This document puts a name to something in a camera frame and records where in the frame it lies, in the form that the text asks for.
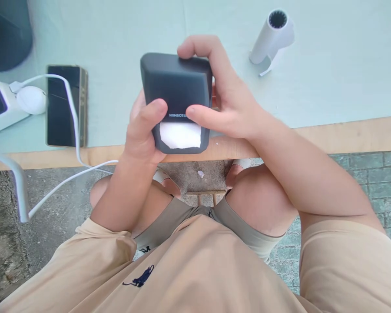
paper slot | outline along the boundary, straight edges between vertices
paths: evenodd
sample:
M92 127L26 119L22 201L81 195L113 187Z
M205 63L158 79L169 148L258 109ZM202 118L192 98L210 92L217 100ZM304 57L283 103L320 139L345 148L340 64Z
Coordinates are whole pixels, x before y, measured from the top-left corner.
M159 132L162 142L170 149L201 146L201 126L196 123L161 122Z

wooden table edge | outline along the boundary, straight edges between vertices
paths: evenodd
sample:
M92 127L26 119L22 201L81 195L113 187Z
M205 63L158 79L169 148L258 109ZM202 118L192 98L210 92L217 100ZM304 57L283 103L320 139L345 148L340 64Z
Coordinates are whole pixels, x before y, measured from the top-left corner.
M296 128L295 131L307 138L326 153L361 153L391 151L391 117L356 122ZM123 152L123 145L83 148L83 161L95 166L117 160ZM81 166L74 149L9 153L23 169L43 169ZM208 160L231 160L259 157L249 142L229 137L210 138L209 147L200 154L170 154L163 162L186 162ZM8 168L0 162L0 170Z

smartphone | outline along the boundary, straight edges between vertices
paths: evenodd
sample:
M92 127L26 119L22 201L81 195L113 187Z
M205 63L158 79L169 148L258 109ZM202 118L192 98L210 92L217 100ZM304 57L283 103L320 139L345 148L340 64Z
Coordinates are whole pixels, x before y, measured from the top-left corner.
M78 116L80 147L86 142L87 71L73 65L49 65L48 74L64 77L70 84ZM61 79L47 79L46 144L52 147L75 147L74 123L70 104Z

beige shorts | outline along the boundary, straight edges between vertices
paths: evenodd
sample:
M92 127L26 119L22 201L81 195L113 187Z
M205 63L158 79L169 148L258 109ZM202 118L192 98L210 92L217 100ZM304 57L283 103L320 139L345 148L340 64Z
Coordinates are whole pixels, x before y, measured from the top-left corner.
M207 215L231 229L267 264L269 263L271 250L284 237L271 237L250 227L229 206L226 197L223 197L213 208L208 206L191 207L173 198L161 215L143 233L135 238L137 249L143 253L155 249L171 236L179 224L198 214Z

white charging cable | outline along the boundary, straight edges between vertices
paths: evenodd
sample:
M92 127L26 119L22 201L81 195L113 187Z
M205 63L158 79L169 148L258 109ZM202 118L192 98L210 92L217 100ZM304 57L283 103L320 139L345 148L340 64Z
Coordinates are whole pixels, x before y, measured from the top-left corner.
M28 80L25 80L22 83L20 83L20 82L13 82L13 83L11 83L9 85L9 87L10 87L10 90L13 93L18 93L26 85L29 85L33 81L38 80L40 78L44 78L44 77L45 78L57 78L57 79L60 79L60 80L62 80L64 82L65 89L66 89L66 94L68 96L68 104L70 105L71 114L72 114L72 117L73 117L74 135L75 135L75 153L76 153L76 156L77 156L77 160L78 160L78 162L81 165L83 165L85 167L88 167L88 168L91 168L90 165L85 164L83 162L83 160L81 159L81 154L80 154L80 131L79 131L79 127L78 127L77 111L75 110L75 107L74 107L74 100L73 100L73 95L71 93L70 84L64 77L62 77L60 75L55 75L55 74L43 74L43 75L38 75L38 76L32 77L32 78L30 78ZM113 174L112 172L109 172L109 171L106 171L106 170L101 170L101 169L98 169L98 170L101 171L101 172L108 173L108 174Z
M28 193L27 193L27 178L26 178L25 172L23 171L23 169L20 167L20 165L17 162L15 162L11 158L9 158L9 157L7 157L7 156L5 156L5 155L0 153L0 161L3 162L5 165L7 165L13 171L14 176L15 176L17 202L18 202L18 207L19 207L19 216L20 216L20 221L22 223L29 221L32 218L32 216L38 211L38 209L42 206L42 204L44 204L45 201L48 200L48 198L51 195L53 195L63 184L69 182L70 180L73 180L74 178L76 178L78 176L81 176L81 175L83 175L85 173L88 173L88 172L90 172L92 170L100 170L102 172L112 174L109 171L101 170L99 168L104 166L104 165L107 165L107 164L118 163L118 160L111 160L111 161L107 161L107 162L101 163L101 164L99 164L97 166L91 167L90 165L85 164L81 160L81 155L80 155L80 132L79 132L79 129L78 129L78 116L77 116L77 112L76 112L75 107L74 107L74 100L73 100L73 95L71 93L70 84L64 77L59 76L59 75L54 75L54 74L38 75L38 76L32 77L32 78L30 78L30 79L28 79L28 80L26 80L26 81L24 81L22 83L20 83L20 82L11 83L9 85L10 86L10 90L13 93L17 93L24 86L30 84L34 80L37 80L37 79L40 79L40 78L43 78L43 77L46 77L46 78L58 78L58 79L61 79L64 82L64 84L65 84L66 94L68 96L68 103L70 105L71 114L73 116L76 156L77 156L77 159L80 162L80 164L82 164L83 166L88 167L88 169L86 169L86 170L84 170L82 172L79 172L79 173L77 173L75 175L72 175L71 177L67 178L63 182L59 183L45 197L43 197L43 199L41 201L39 201L38 204L35 205L32 210L29 211L29 199L28 199Z

